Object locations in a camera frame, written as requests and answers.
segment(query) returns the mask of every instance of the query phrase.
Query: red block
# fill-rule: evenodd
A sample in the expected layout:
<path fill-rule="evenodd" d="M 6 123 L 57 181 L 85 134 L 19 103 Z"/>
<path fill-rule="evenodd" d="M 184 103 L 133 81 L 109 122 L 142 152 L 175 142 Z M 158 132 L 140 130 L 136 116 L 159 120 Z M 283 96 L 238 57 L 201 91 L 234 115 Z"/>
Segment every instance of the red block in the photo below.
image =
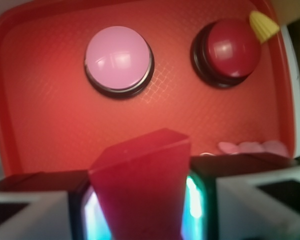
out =
<path fill-rule="evenodd" d="M 108 147 L 89 170 L 116 240 L 181 239 L 189 137 L 161 129 Z"/>

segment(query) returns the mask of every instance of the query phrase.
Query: pink disc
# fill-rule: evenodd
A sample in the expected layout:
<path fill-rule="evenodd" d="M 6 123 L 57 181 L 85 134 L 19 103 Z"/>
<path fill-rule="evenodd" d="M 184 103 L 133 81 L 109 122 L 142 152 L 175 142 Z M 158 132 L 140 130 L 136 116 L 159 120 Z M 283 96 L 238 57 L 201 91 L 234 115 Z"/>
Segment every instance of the pink disc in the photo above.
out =
<path fill-rule="evenodd" d="M 85 65 L 90 80 L 102 88 L 128 90 L 143 81 L 149 72 L 151 51 L 136 31 L 111 26 L 91 39 Z"/>

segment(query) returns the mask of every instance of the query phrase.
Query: red tray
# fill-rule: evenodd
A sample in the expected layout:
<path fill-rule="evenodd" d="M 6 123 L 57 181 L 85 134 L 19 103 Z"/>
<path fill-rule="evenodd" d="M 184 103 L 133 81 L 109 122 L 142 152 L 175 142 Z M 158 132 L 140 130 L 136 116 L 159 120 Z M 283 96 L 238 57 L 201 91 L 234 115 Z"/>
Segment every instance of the red tray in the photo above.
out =
<path fill-rule="evenodd" d="M 266 0 L 33 1 L 0 17 L 0 154 L 6 175 L 86 169 L 104 148 L 161 128 L 187 134 L 192 154 L 220 141 L 280 140 L 294 152 L 290 77 L 281 34 L 262 45 L 256 70 L 232 89 L 195 74 L 191 43 L 208 23 L 276 19 Z M 84 71 L 90 39 L 109 26 L 140 33 L 155 70 L 136 97 L 99 94 Z"/>

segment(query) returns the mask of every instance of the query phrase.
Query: led light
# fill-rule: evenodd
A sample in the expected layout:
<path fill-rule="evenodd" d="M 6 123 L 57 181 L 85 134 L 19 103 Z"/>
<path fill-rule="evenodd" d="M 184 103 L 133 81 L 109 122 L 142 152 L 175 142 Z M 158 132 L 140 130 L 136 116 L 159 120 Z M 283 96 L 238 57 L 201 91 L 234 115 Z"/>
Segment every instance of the led light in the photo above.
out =
<path fill-rule="evenodd" d="M 202 216 L 201 196 L 196 184 L 191 177 L 187 177 L 186 186 L 190 191 L 190 214 L 198 219 Z"/>
<path fill-rule="evenodd" d="M 204 193 L 197 187 L 194 180 L 186 179 L 185 198 L 181 225 L 181 235 L 184 240 L 205 239 Z"/>
<path fill-rule="evenodd" d="M 96 193 L 93 191 L 86 205 L 85 230 L 87 240 L 111 240 L 111 232 L 100 207 Z"/>

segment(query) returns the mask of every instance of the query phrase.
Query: yellow object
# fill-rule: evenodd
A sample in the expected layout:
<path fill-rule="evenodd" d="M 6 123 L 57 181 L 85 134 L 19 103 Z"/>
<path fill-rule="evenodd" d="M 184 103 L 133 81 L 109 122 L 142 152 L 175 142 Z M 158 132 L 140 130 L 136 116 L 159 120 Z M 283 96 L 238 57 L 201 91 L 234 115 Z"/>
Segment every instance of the yellow object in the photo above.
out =
<path fill-rule="evenodd" d="M 252 11 L 249 21 L 252 30 L 262 44 L 280 30 L 278 24 L 259 11 Z"/>

